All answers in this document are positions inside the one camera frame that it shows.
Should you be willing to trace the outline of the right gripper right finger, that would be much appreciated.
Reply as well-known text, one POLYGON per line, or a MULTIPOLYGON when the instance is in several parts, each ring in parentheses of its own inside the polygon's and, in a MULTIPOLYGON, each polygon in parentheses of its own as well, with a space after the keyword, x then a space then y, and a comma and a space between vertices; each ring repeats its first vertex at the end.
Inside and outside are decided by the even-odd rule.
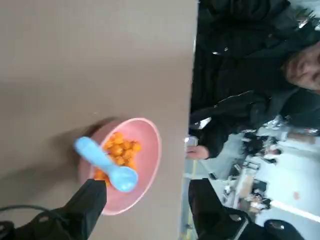
POLYGON ((199 240, 254 240, 249 216, 225 207, 208 179, 193 179, 188 187, 188 202, 199 240))

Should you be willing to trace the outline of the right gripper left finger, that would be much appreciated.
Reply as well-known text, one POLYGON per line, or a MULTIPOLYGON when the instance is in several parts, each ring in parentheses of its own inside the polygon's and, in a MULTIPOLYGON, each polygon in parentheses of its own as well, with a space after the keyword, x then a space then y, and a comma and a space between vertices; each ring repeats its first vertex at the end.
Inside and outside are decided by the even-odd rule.
POLYGON ((15 240, 87 240, 107 203, 103 180, 88 179, 62 207, 14 230, 15 240))

